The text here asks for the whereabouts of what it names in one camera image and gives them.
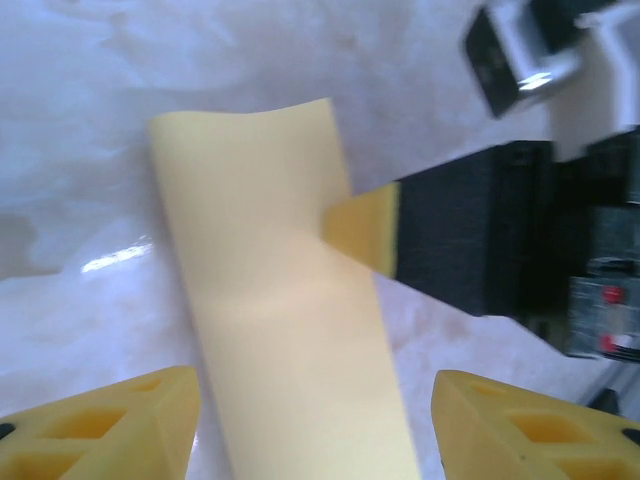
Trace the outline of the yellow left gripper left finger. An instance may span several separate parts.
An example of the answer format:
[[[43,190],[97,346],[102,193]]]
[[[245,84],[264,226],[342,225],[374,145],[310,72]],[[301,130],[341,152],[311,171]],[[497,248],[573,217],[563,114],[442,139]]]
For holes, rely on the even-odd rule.
[[[185,480],[201,397],[174,366],[0,418],[0,480]]]

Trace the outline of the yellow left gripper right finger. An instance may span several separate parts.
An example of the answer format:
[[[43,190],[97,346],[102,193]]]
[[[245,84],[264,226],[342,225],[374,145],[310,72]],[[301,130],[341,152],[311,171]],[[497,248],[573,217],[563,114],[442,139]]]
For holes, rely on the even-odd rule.
[[[640,480],[640,423],[455,370],[431,414],[446,480]]]

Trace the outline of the yellow paper sheet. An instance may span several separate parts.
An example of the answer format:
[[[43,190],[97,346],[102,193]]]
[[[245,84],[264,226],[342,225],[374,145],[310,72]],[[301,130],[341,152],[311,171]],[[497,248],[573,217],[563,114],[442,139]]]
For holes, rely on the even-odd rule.
[[[331,104],[149,124],[235,480],[421,480],[371,272],[321,237]]]

